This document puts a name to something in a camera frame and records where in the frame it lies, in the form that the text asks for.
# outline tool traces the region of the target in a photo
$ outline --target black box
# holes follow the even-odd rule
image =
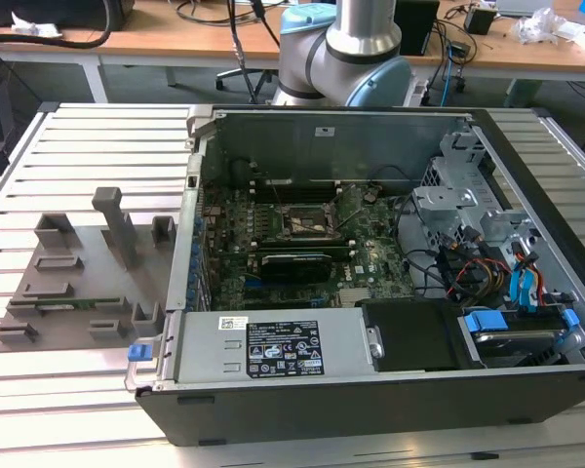
[[[497,13],[496,10],[471,8],[466,15],[464,29],[470,34],[481,34],[482,36],[485,36],[488,34],[489,27],[494,21]]]
[[[402,56],[424,56],[440,0],[399,0],[394,22],[399,25]]]
[[[111,0],[111,30],[119,31],[135,0]],[[58,27],[104,30],[106,13],[101,0],[0,0],[0,27],[13,24],[11,12],[29,22],[49,22]]]

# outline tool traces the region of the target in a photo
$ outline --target handle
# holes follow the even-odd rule
[[[135,342],[131,345],[132,349],[135,345],[146,345],[151,346],[151,358],[150,359],[141,359],[141,360],[132,360],[128,361],[128,368],[126,369],[126,377],[124,378],[124,386],[126,390],[129,392],[135,393],[135,391],[139,387],[145,386],[154,386],[154,380],[152,380],[151,376],[148,378],[141,378],[137,377],[137,365],[141,362],[151,362],[154,359],[158,359],[160,354],[160,343],[162,342],[162,335],[159,334],[157,336],[148,336],[144,338],[138,338]]]

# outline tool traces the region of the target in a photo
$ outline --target aluminum extrusion table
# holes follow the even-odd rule
[[[100,224],[91,197],[105,184],[121,187],[134,223],[177,216],[188,107],[63,104],[35,116],[0,179],[0,318],[41,212]],[[585,155],[549,117],[491,115],[585,244]],[[585,403],[525,426],[176,448],[124,390],[126,365],[126,349],[0,354],[0,466],[585,466]],[[483,451],[500,458],[472,460]]]

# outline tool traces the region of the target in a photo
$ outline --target side panel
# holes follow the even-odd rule
[[[585,372],[145,391],[136,400],[172,444],[239,444],[541,422],[585,401]]]

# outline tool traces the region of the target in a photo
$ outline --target sticker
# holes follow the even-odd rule
[[[219,330],[244,330],[247,328],[249,317],[219,317]]]
[[[315,137],[333,137],[335,135],[335,127],[317,127],[314,130]]]
[[[221,317],[221,319],[224,318],[247,319],[247,317]],[[298,377],[325,374],[318,322],[246,323],[246,326],[247,375],[249,377]]]

